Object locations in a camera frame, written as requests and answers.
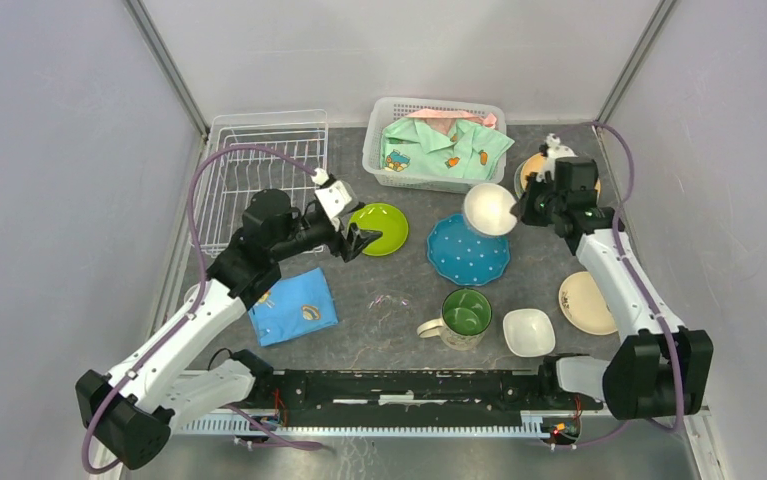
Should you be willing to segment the white round bowl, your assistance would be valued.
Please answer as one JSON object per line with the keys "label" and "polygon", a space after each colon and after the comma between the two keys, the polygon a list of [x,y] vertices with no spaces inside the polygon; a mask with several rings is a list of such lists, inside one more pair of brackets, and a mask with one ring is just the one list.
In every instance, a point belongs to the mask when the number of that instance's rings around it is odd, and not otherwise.
{"label": "white round bowl", "polygon": [[493,183],[473,186],[464,197],[463,216],[466,224],[484,237],[501,237],[517,225],[513,213],[516,198],[504,187]]}

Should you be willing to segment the white square bowl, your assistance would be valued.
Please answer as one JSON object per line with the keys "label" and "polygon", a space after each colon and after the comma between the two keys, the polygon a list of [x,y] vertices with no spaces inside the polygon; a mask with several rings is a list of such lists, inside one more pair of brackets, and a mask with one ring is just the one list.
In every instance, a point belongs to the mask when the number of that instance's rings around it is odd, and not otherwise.
{"label": "white square bowl", "polygon": [[542,310],[525,308],[510,311],[504,316],[502,327],[506,345],[515,356],[542,357],[555,349],[554,328]]}

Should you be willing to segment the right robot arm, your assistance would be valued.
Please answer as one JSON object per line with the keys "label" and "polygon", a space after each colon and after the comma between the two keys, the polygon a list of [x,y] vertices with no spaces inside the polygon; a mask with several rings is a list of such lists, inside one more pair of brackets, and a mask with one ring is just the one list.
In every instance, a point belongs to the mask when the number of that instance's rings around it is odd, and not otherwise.
{"label": "right robot arm", "polygon": [[593,278],[621,345],[611,360],[560,356],[536,382],[539,400],[561,408],[577,394],[603,402],[618,420],[697,414],[703,405],[714,346],[692,330],[656,292],[618,213],[598,204],[598,167],[591,159],[557,160],[531,173],[512,212],[525,225],[551,227]]}

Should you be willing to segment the blue polka dot plate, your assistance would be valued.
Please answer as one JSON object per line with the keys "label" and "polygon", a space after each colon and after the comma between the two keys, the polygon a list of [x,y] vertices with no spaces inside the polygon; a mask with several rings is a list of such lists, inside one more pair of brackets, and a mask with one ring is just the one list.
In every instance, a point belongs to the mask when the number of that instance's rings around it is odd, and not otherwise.
{"label": "blue polka dot plate", "polygon": [[426,239],[427,259],[444,279],[457,286],[484,286],[504,273],[510,262],[504,237],[473,232],[462,214],[439,220]]}

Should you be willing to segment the lime green plate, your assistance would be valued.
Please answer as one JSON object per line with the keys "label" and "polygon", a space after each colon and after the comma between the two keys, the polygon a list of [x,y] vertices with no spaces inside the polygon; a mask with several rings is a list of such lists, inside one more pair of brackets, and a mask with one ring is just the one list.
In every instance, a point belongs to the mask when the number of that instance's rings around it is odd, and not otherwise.
{"label": "lime green plate", "polygon": [[393,254],[405,243],[409,235],[409,223],[403,212],[386,203],[371,203],[353,213],[350,222],[360,229],[381,233],[381,237],[368,245],[363,253],[382,257]]}

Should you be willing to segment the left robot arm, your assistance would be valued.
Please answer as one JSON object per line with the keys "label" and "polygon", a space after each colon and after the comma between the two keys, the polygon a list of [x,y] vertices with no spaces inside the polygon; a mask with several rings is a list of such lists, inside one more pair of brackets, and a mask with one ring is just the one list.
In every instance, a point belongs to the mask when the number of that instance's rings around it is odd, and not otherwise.
{"label": "left robot arm", "polygon": [[243,212],[228,246],[204,266],[192,297],[138,350],[106,373],[86,371],[75,390],[86,428],[81,455],[90,474],[91,444],[114,457],[113,466],[136,470],[152,461],[180,427],[226,404],[265,405],[272,379],[232,358],[188,381],[180,374],[219,333],[240,319],[280,280],[280,263],[319,246],[345,262],[380,238],[342,217],[362,209],[348,185],[315,190],[299,210],[287,193],[261,190]]}

